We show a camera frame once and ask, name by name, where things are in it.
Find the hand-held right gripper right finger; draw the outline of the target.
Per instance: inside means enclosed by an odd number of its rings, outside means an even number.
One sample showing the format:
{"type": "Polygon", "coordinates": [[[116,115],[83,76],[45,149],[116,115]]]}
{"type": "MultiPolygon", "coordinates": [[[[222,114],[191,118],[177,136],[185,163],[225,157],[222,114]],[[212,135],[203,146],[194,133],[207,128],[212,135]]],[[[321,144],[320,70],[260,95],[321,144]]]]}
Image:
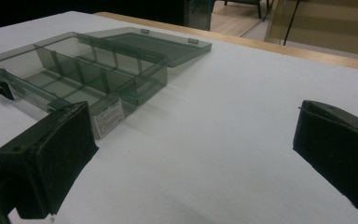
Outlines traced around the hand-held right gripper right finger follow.
{"type": "Polygon", "coordinates": [[[305,100],[293,150],[358,209],[358,117],[332,105],[305,100]]]}

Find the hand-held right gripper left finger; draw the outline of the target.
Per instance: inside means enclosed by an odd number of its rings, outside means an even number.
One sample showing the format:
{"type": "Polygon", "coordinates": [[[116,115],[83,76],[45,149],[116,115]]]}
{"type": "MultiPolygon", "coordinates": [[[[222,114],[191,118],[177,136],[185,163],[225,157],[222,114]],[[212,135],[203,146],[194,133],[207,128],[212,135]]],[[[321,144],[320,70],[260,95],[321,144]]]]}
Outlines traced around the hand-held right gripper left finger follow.
{"type": "Polygon", "coordinates": [[[0,202],[24,219],[60,210],[98,151],[85,102],[63,106],[0,147],[0,202]]]}

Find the clear grey plastic organizer box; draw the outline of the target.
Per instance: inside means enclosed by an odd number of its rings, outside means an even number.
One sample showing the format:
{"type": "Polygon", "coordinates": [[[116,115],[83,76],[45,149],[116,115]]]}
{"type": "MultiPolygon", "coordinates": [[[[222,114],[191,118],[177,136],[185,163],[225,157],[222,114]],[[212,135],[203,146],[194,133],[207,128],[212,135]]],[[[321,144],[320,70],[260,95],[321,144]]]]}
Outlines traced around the clear grey plastic organizer box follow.
{"type": "Polygon", "coordinates": [[[0,53],[0,94],[48,113],[86,102],[94,136],[101,139],[167,85],[169,69],[211,48],[133,27],[69,32],[0,53]]]}

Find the black metal stand pole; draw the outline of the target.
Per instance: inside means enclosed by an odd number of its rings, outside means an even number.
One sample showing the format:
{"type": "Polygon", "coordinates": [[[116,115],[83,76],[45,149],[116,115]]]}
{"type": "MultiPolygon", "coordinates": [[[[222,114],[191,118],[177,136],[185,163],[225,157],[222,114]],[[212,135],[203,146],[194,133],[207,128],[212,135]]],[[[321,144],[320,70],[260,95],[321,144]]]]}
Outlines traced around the black metal stand pole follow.
{"type": "Polygon", "coordinates": [[[287,26],[287,31],[286,31],[286,34],[285,34],[285,37],[284,37],[284,40],[283,40],[283,45],[286,46],[286,43],[287,43],[287,40],[288,40],[288,37],[290,35],[290,32],[292,30],[292,26],[293,26],[293,23],[294,23],[294,19],[295,19],[295,16],[296,16],[296,12],[297,12],[297,9],[299,7],[299,4],[300,4],[301,0],[296,0],[296,5],[295,5],[295,8],[293,10],[293,14],[291,16],[291,19],[289,21],[289,24],[287,26]]]}

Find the chair legs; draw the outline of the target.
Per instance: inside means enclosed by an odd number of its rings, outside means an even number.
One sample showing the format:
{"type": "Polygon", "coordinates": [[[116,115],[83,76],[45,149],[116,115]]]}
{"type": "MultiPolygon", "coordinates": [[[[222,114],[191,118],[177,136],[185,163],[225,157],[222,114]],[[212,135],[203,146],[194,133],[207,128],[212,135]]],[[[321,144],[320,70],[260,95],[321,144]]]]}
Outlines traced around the chair legs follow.
{"type": "Polygon", "coordinates": [[[256,6],[258,19],[261,19],[262,22],[264,22],[267,19],[270,11],[272,10],[273,3],[275,2],[275,0],[223,0],[223,1],[224,1],[224,6],[227,6],[228,2],[256,6]],[[262,11],[261,11],[262,1],[266,2],[266,12],[264,16],[262,15],[262,11]]]}

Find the dark cabinet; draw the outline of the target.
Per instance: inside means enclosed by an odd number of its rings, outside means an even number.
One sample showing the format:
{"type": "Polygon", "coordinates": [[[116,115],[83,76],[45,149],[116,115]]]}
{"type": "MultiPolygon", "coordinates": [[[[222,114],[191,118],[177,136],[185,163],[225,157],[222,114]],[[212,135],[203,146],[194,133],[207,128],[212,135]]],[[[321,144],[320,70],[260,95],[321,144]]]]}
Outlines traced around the dark cabinet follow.
{"type": "Polygon", "coordinates": [[[185,0],[184,25],[186,27],[209,31],[214,0],[185,0]]]}

